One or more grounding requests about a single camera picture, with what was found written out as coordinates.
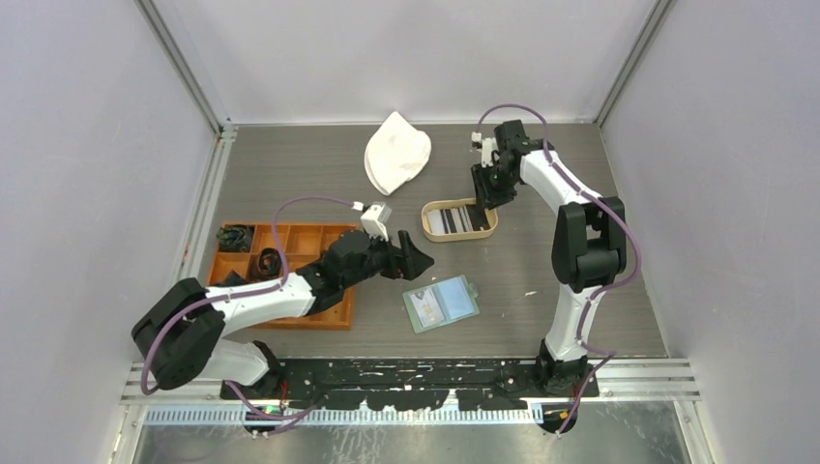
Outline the beige oval card tray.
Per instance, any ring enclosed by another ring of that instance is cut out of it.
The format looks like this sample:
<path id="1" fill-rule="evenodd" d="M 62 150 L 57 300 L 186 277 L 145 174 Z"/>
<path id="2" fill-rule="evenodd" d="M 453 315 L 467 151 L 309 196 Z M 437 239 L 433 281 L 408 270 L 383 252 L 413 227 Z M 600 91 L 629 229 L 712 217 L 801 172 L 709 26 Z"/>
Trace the beige oval card tray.
<path id="1" fill-rule="evenodd" d="M 448 223 L 445 235 L 434 235 L 429 229 L 426 213 L 433 210 L 444 212 Z M 422 208 L 421 220 L 425 236 L 433 243 L 482 240 L 494 233 L 499 222 L 495 210 L 481 208 L 473 198 L 429 202 Z"/>

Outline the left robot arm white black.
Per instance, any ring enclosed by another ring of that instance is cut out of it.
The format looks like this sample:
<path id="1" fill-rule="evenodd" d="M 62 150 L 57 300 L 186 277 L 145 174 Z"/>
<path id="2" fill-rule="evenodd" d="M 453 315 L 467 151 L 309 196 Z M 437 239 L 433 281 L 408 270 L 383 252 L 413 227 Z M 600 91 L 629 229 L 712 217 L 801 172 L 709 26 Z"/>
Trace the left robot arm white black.
<path id="1" fill-rule="evenodd" d="M 204 287 L 194 277 L 182 279 L 132 328 L 132 340 L 144 357 L 141 391 L 151 395 L 203 378 L 243 385 L 260 399 L 271 398 L 282 384 L 273 353 L 262 343 L 232 342 L 230 334 L 324 312 L 365 280 L 414 280 L 434 263 L 405 230 L 399 231 L 396 244 L 347 230 L 316 260 L 273 280 Z"/>

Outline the white credit card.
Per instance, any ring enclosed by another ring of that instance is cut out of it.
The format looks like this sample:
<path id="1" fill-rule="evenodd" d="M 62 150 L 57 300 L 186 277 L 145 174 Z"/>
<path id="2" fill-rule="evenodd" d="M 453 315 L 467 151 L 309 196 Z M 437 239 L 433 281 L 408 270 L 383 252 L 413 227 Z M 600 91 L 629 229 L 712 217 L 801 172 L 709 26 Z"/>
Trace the white credit card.
<path id="1" fill-rule="evenodd" d="M 444 311 L 431 288 L 412 292 L 409 299 L 423 329 L 446 321 Z"/>

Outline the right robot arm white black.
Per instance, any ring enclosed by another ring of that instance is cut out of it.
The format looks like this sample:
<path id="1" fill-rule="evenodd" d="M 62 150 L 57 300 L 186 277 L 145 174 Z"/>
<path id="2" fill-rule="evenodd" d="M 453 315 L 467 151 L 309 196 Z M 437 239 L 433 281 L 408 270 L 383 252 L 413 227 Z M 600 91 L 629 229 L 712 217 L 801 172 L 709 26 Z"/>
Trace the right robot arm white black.
<path id="1" fill-rule="evenodd" d="M 598 300 L 627 266 L 624 204 L 588 189 L 553 145 L 529 137 L 519 120 L 497 126 L 491 137 L 475 130 L 471 144 L 481 154 L 471 168 L 480 208 L 494 210 L 512 202 L 517 186 L 523 185 L 556 217 L 550 260 L 559 297 L 532 379 L 548 396 L 570 396 L 590 370 L 584 343 Z"/>

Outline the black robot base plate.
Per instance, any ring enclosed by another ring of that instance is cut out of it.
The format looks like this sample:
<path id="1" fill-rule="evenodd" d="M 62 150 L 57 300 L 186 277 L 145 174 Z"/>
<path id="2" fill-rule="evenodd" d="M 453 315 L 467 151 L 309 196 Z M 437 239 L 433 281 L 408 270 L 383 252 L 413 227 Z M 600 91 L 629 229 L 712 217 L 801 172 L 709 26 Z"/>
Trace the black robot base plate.
<path id="1" fill-rule="evenodd" d="M 461 411 L 523 410 L 531 399 L 569 404 L 596 396 L 592 367 L 542 359 L 285 359 L 252 386 L 223 384 L 223 399 L 256 404 L 285 400 L 294 408 L 399 412 L 438 410 L 453 396 Z"/>

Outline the green card holder wallet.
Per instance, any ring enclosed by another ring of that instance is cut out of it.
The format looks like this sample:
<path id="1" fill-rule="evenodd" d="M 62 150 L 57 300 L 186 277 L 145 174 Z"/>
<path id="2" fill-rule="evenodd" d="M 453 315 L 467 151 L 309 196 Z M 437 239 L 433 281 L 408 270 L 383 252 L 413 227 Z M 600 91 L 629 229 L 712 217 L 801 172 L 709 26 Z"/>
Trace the green card holder wallet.
<path id="1" fill-rule="evenodd" d="M 423 329 L 411 306 L 409 296 L 412 292 L 431 288 L 441 305 L 446 321 L 433 327 Z M 467 280 L 464 275 L 454 276 L 448 279 L 436 280 L 429 285 L 416 290 L 406 291 L 402 294 L 402 299 L 408 313 L 409 320 L 415 334 L 421 334 L 452 323 L 467 319 L 480 314 L 477 303 L 478 292 L 476 287 Z"/>

